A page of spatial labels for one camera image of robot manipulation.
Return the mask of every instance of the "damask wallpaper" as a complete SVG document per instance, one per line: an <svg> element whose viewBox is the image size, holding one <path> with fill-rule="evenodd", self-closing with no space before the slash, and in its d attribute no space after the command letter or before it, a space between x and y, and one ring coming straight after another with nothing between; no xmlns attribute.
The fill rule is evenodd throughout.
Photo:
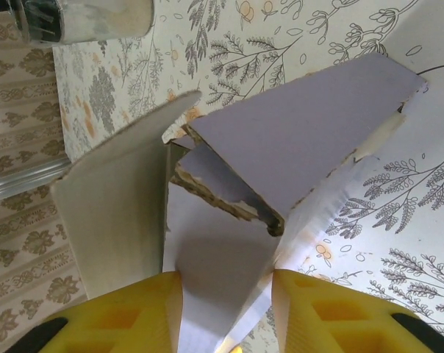
<svg viewBox="0 0 444 353"><path fill-rule="evenodd" d="M0 13L0 177L63 156L52 51L28 48Z"/></svg>
<svg viewBox="0 0 444 353"><path fill-rule="evenodd" d="M46 186L0 202L0 352L47 316L86 300Z"/></svg>
<svg viewBox="0 0 444 353"><path fill-rule="evenodd" d="M65 156L52 51L27 48L0 13L0 177ZM0 352L86 299L47 187L0 202Z"/></svg>

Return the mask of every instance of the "cardboard flap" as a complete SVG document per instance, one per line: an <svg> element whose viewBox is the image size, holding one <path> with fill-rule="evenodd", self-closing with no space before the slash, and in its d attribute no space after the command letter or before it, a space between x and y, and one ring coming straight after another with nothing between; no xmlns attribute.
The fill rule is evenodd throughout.
<svg viewBox="0 0 444 353"><path fill-rule="evenodd" d="M199 92L137 119L52 185L89 298L161 271L166 147L163 132Z"/></svg>
<svg viewBox="0 0 444 353"><path fill-rule="evenodd" d="M212 206L247 221L259 219L267 224L272 235L282 230L271 208L204 143L189 151L178 162L175 172L173 182Z"/></svg>
<svg viewBox="0 0 444 353"><path fill-rule="evenodd" d="M188 129L287 217L424 83L374 53L234 103Z"/></svg>

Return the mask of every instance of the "yellow plastic part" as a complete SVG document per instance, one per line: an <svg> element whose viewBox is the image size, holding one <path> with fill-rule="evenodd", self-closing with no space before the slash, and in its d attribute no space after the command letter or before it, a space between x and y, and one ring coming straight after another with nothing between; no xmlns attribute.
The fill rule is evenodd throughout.
<svg viewBox="0 0 444 353"><path fill-rule="evenodd" d="M280 353L432 353L390 315L409 310L294 271L275 270Z"/></svg>
<svg viewBox="0 0 444 353"><path fill-rule="evenodd" d="M242 347L235 347L230 353L243 353Z"/></svg>
<svg viewBox="0 0 444 353"><path fill-rule="evenodd" d="M68 324L41 353L176 353L182 316L176 272L160 274L52 316Z"/></svg>

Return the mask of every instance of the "glass jar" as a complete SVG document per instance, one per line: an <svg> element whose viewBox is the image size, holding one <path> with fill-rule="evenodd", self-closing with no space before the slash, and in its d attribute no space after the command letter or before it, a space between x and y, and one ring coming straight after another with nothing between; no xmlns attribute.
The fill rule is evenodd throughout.
<svg viewBox="0 0 444 353"><path fill-rule="evenodd" d="M37 46L142 37L153 0L8 0L27 43Z"/></svg>

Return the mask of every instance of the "cardboard box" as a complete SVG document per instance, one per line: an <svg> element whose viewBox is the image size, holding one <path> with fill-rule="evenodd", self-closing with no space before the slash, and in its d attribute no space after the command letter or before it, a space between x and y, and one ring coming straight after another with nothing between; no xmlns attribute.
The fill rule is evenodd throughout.
<svg viewBox="0 0 444 353"><path fill-rule="evenodd" d="M424 84L369 54L193 121L169 153L160 137L198 94L137 120L52 189L88 296L178 270L182 352L248 334L273 267L334 215Z"/></svg>

